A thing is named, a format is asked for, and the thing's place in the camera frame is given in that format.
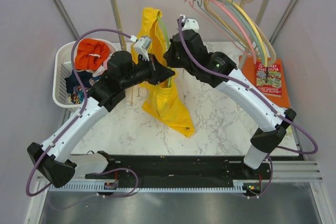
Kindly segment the green hanger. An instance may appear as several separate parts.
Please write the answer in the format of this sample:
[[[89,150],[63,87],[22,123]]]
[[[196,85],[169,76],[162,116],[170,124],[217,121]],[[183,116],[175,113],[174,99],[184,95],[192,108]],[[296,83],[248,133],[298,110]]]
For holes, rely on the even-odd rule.
[[[157,19],[158,19],[158,22],[160,24],[160,27],[161,27],[161,30],[162,30],[162,33],[163,33],[163,37],[164,37],[165,44],[166,44],[166,49],[168,50],[170,48],[170,40],[169,40],[168,33],[166,31],[165,24],[164,24],[162,18],[159,15],[157,15]],[[168,80],[167,80],[167,87],[168,88],[172,87],[172,78],[171,77],[169,77]]]

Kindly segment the yellow shorts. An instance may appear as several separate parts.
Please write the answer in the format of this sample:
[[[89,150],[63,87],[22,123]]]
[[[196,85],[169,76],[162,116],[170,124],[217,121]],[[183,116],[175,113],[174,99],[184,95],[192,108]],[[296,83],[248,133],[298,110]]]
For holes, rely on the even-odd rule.
[[[157,15],[162,18],[162,12],[159,9],[153,7],[143,9],[138,36],[149,36],[152,39],[149,53],[154,54],[159,63],[167,66],[163,58],[166,44]],[[173,78],[171,88],[167,87],[167,80],[156,86],[144,82],[140,84],[140,87],[145,88],[148,93],[142,105],[145,112],[185,137],[190,137],[195,133],[189,110],[181,101]]]

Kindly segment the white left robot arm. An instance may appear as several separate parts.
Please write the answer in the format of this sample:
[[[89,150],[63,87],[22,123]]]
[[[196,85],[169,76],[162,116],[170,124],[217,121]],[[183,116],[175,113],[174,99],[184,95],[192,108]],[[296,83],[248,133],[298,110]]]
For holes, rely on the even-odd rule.
[[[89,89],[88,99],[67,122],[42,144],[31,143],[27,149],[37,170],[56,188],[75,176],[99,174],[111,178],[114,159],[104,151],[92,155],[72,155],[72,150],[87,132],[125,98],[125,90],[139,83],[156,85],[174,76],[175,72],[158,62],[153,54],[146,61],[134,63],[129,52],[112,54],[108,68]]]

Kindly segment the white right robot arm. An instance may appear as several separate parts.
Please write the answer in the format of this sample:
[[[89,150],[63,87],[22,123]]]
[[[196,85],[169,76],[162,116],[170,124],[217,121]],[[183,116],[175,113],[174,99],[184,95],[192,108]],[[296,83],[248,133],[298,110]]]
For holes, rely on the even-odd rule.
[[[272,104],[229,56],[220,51],[208,52],[195,31],[185,30],[176,34],[170,43],[164,54],[168,66],[183,68],[198,81],[229,96],[257,123],[258,129],[250,139],[251,145],[240,166],[245,178],[254,178],[262,161],[284,139],[296,112]]]

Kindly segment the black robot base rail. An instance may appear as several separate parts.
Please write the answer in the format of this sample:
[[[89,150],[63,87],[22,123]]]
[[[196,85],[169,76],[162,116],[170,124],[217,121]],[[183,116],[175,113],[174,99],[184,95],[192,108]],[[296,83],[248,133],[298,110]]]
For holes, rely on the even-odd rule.
[[[104,172],[85,178],[117,179],[129,187],[229,187],[236,180],[268,180],[271,168],[264,162],[253,170],[241,156],[112,155]]]

